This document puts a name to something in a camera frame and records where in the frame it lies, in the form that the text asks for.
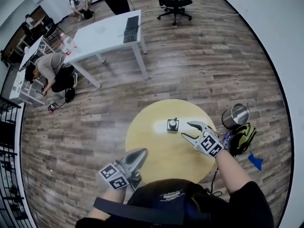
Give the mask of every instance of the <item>gray wood flooring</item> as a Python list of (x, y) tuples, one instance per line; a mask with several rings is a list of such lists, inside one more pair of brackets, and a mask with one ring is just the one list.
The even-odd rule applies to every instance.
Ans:
[[(96, 196), (106, 189), (96, 181), (96, 172), (123, 155), (133, 118), (144, 107), (164, 99), (197, 104), (211, 117), (221, 137), (226, 132), (221, 114), (235, 103), (250, 108), (250, 122), (258, 133), (250, 150), (237, 160), (261, 187), (277, 223), (289, 185), (291, 144), (279, 85), (258, 42), (238, 16), (189, 11), (234, 13), (223, 0), (193, 0), (186, 7), (192, 21), (178, 16), (177, 26), (172, 25), (173, 16), (157, 20), (163, 13), (158, 0), (132, 2), (143, 11), (142, 31), (148, 49), (143, 60), (149, 81), (142, 79), (132, 50), (126, 48), (105, 53), (104, 64), (95, 57), (81, 62), (102, 83), (101, 89), (80, 76), (75, 99), (53, 115), (48, 114), (47, 106), (26, 107), (22, 168), (38, 227), (71, 228), (86, 215)], [(113, 16), (104, 1), (93, 7), (96, 21)], [(73, 36), (92, 22), (68, 18), (60, 27)], [(63, 103), (62, 96), (54, 93), (44, 100)], [(247, 159), (250, 151), (264, 159), (262, 171)], [(215, 169), (201, 180), (202, 186), (210, 187)], [(228, 200), (220, 174), (215, 190)]]

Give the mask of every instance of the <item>trash can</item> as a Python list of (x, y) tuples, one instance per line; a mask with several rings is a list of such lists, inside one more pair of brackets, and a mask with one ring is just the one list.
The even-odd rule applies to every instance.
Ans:
[(249, 110), (242, 104), (235, 104), (231, 110), (226, 110), (222, 115), (222, 123), (228, 129), (234, 129), (236, 126), (243, 125), (249, 120)]

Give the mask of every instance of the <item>brown wooden desk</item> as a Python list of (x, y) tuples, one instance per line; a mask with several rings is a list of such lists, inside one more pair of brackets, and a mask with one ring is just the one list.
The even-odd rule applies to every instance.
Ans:
[[(179, 119), (179, 131), (166, 130), (167, 119)], [(147, 148), (148, 158), (140, 173), (144, 183), (181, 178), (199, 182), (211, 170), (215, 159), (194, 149), (181, 132), (198, 136), (196, 128), (189, 121), (203, 121), (214, 130), (215, 126), (208, 115), (198, 106), (182, 100), (163, 100), (144, 108), (132, 121), (125, 150)]]

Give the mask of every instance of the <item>black keyboard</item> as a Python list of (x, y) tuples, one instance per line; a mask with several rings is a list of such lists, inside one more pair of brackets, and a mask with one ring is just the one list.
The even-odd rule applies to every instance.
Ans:
[(138, 27), (138, 15), (128, 18), (123, 34), (124, 43), (137, 40)]

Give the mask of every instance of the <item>black and yellow backpack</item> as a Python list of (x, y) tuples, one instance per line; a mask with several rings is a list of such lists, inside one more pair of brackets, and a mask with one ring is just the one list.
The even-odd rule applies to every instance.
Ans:
[(233, 130), (233, 138), (230, 143), (230, 154), (235, 157), (238, 154), (244, 153), (248, 149), (256, 133), (256, 128), (251, 126), (250, 123), (243, 124)]

